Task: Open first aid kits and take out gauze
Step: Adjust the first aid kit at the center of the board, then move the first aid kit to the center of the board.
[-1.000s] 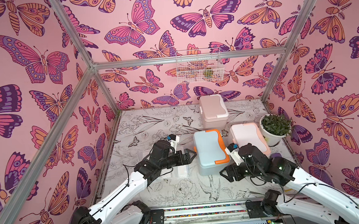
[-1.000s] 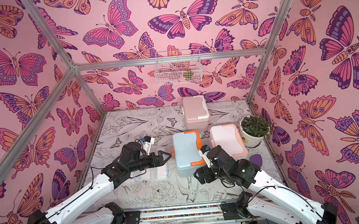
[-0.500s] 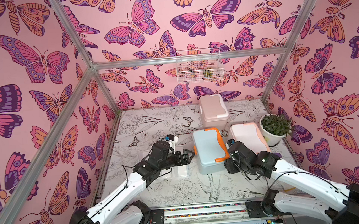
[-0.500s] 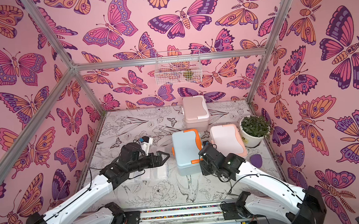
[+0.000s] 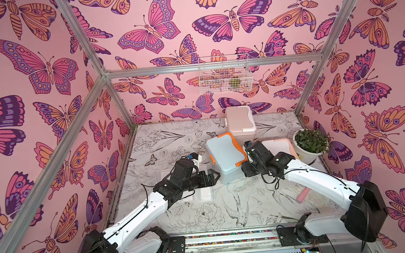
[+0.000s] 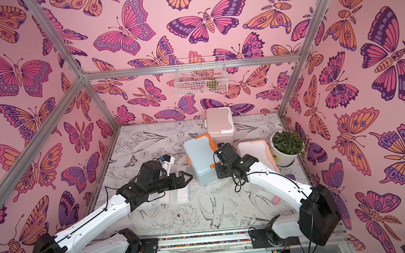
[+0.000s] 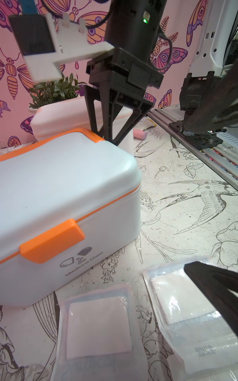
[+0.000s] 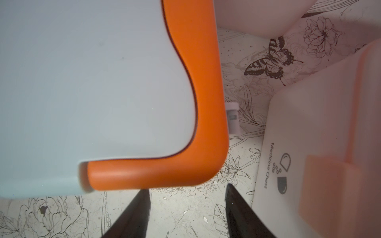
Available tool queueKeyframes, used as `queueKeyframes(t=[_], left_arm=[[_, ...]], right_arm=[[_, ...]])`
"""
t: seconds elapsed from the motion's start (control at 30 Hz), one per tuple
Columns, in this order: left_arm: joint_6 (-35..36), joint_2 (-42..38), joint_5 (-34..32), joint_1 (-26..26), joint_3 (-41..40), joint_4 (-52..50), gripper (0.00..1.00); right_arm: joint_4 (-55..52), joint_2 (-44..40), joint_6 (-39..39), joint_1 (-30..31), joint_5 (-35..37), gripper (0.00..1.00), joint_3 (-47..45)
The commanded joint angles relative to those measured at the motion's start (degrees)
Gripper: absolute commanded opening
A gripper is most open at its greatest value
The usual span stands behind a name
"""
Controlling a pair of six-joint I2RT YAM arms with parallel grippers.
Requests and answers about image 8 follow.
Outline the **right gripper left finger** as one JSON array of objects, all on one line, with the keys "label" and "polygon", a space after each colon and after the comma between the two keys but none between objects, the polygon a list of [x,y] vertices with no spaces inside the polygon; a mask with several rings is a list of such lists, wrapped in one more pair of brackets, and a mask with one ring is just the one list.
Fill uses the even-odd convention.
[{"label": "right gripper left finger", "polygon": [[148,189],[141,189],[102,238],[145,238],[151,199]]}]

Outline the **blue orange first aid box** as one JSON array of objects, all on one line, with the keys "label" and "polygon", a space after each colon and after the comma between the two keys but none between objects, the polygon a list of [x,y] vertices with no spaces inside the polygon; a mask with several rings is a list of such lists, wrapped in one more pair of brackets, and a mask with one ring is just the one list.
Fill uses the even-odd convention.
[{"label": "blue orange first aid box", "polygon": [[213,1],[1,1],[1,197],[197,185],[228,147]]}]

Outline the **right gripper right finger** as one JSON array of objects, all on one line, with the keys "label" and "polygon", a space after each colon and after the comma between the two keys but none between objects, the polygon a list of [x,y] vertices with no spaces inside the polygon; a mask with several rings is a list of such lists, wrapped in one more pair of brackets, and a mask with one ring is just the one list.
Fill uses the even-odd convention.
[{"label": "right gripper right finger", "polygon": [[229,183],[225,193],[226,219],[231,238],[273,238],[274,235],[263,224],[252,208]]}]

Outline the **beige pink first aid box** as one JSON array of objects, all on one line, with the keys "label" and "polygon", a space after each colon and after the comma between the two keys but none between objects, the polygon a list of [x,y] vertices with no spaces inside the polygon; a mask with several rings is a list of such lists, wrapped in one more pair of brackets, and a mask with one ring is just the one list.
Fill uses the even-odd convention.
[{"label": "beige pink first aid box", "polygon": [[287,32],[314,4],[310,0],[217,0],[217,26],[263,38]]}]

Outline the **white pink medicine chest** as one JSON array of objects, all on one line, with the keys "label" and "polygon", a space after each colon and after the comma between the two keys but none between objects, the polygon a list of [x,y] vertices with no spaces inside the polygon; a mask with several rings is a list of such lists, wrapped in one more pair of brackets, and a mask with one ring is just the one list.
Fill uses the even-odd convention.
[{"label": "white pink medicine chest", "polygon": [[252,208],[278,238],[380,237],[380,40],[273,96]]}]

